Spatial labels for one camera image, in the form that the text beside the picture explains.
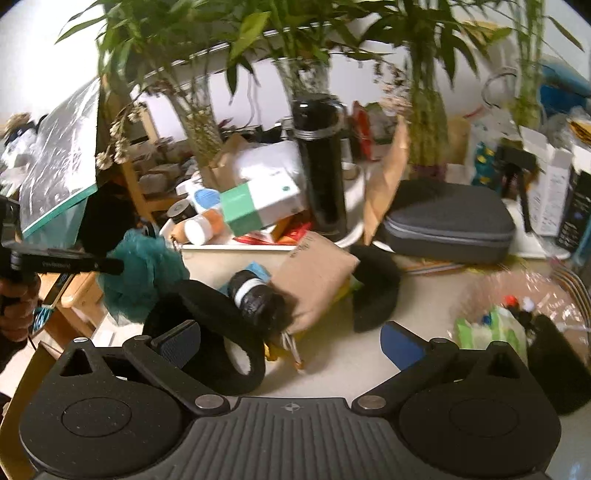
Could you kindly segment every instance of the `brown paper bag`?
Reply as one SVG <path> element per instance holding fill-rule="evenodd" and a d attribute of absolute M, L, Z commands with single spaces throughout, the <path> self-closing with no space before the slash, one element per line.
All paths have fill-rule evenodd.
<path fill-rule="evenodd" d="M 359 259 L 315 232 L 308 232 L 271 277 L 291 308 L 293 335 L 312 327 L 330 307 Z"/>
<path fill-rule="evenodd" d="M 408 163 L 408 127 L 398 117 L 398 125 L 388 154 L 369 178 L 363 207 L 363 242 L 369 245 L 386 215 Z"/>
<path fill-rule="evenodd" d="M 238 185 L 234 175 L 234 159 L 238 154 L 249 147 L 248 142 L 240 134 L 232 134 L 222 145 L 212 161 L 212 172 L 216 177 L 220 192 L 225 192 Z"/>

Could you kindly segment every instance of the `black headband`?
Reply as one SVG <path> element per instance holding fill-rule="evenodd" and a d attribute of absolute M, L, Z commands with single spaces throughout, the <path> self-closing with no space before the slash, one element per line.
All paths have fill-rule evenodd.
<path fill-rule="evenodd" d="M 196 280 L 181 280 L 174 293 L 163 296 L 144 323 L 145 335 L 162 335 L 185 320 L 201 328 L 199 351 L 182 368 L 221 395 L 242 395 L 258 387 L 265 377 L 265 348 L 254 328 L 222 293 Z M 243 375 L 233 366 L 224 337 L 248 355 L 250 370 Z"/>

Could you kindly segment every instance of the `cardboard box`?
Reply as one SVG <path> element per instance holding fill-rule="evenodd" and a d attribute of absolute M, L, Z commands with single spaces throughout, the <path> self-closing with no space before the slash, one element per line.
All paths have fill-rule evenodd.
<path fill-rule="evenodd" d="M 521 128 L 524 150 L 537 158 L 537 176 L 527 192 L 531 227 L 535 233 L 557 236 L 569 189 L 573 154 L 554 148 L 545 135 Z"/>
<path fill-rule="evenodd" d="M 285 170 L 257 177 L 220 197 L 224 221 L 235 236 L 261 230 L 306 208 L 303 193 Z"/>
<path fill-rule="evenodd" d="M 55 365 L 60 352 L 40 343 L 33 354 L 21 382 L 18 384 L 4 420 L 0 425 L 0 466 L 9 480 L 29 480 L 35 474 L 25 450 L 22 448 L 18 426 L 22 412 L 29 405 L 45 375 Z"/>

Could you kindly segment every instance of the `dried flower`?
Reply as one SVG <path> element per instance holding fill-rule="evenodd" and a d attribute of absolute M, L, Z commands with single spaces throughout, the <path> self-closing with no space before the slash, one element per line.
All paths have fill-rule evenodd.
<path fill-rule="evenodd" d="M 125 137 L 121 137 L 115 142 L 115 163 L 121 165 L 127 161 L 129 157 L 129 140 Z"/>
<path fill-rule="evenodd" d="M 142 113 L 144 113 L 147 110 L 148 110 L 148 105 L 146 105 L 144 102 L 138 102 L 136 105 L 134 105 L 131 108 L 131 111 L 130 111 L 129 115 L 127 116 L 127 118 L 133 124 L 137 123 L 142 119 Z"/>
<path fill-rule="evenodd" d="M 137 122 L 139 122 L 142 119 L 140 116 L 140 113 L 135 108 L 132 111 L 130 111 L 127 118 L 133 124 L 136 124 Z"/>
<path fill-rule="evenodd" d="M 113 138 L 117 137 L 119 135 L 120 128 L 121 128 L 121 122 L 113 123 L 113 125 L 111 125 L 111 129 L 109 130 L 111 137 L 113 137 Z"/>
<path fill-rule="evenodd" d="M 99 154 L 97 154 L 96 167 L 99 170 L 106 170 L 107 168 L 110 168 L 112 164 L 113 164 L 113 159 L 111 158 L 110 155 L 107 155 L 106 152 L 100 152 Z"/>

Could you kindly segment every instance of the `red package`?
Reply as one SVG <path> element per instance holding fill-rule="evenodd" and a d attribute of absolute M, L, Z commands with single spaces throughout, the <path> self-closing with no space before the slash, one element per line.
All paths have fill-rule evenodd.
<path fill-rule="evenodd" d="M 353 102 L 353 120 L 355 122 L 355 132 L 361 146 L 361 153 L 366 160 L 373 161 L 374 138 L 369 126 L 369 115 L 357 100 Z"/>

